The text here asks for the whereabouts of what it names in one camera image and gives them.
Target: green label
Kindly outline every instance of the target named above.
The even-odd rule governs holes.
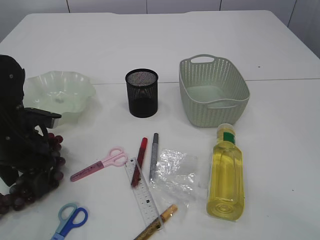
[[[230,143],[236,144],[235,135],[225,131],[223,133],[223,141],[228,141]]]

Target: marker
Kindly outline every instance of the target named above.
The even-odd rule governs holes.
[[[158,149],[159,149],[159,134],[155,133],[153,135],[152,151],[151,151],[150,173],[149,173],[150,183],[152,183],[152,181],[155,180],[155,176],[156,176]]]
[[[137,158],[138,164],[139,164],[141,169],[142,169],[142,163],[143,163],[144,157],[145,157],[145,151],[146,151],[146,148],[147,148],[147,143],[148,143],[148,138],[146,138],[146,137],[142,138],[140,149],[139,149],[139,154],[138,154],[138,158]],[[135,166],[134,172],[133,172],[132,181],[131,181],[131,186],[133,188],[138,185],[139,178],[140,178],[140,172],[139,172],[138,167]]]

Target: blue scissors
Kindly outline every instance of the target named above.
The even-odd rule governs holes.
[[[62,217],[62,213],[67,208],[73,208],[73,210],[70,215],[66,219],[64,219]],[[84,213],[84,219],[82,220],[82,222],[74,224],[74,220],[80,212]],[[82,207],[77,207],[77,205],[75,205],[74,203],[68,203],[60,209],[58,217],[60,220],[60,224],[55,230],[55,233],[51,240],[64,240],[71,229],[81,227],[86,223],[86,221],[88,220],[88,212]]]

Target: grape bunch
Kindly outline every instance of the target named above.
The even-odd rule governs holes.
[[[53,133],[48,133],[49,151],[55,160],[54,167],[49,172],[49,185],[50,189],[54,190],[59,186],[59,181],[64,178],[64,174],[60,168],[66,163],[64,157],[60,156],[61,143],[63,137],[60,135],[55,136]],[[10,208],[15,211],[22,210],[26,205],[33,204],[36,201],[36,196],[32,189],[26,182],[25,175],[32,175],[33,170],[29,169],[28,172],[22,174],[9,189],[9,194],[2,195],[0,193],[0,216],[9,212]]]

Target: white wall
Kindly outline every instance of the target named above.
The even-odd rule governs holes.
[[[66,0],[0,0],[0,42],[28,14],[68,12]]]
[[[289,29],[320,58],[320,0],[297,0]]]
[[[286,26],[296,0],[222,0],[221,10],[269,10]]]
[[[220,0],[147,0],[148,14],[219,11]]]
[[[71,13],[146,14],[146,0],[68,0]]]

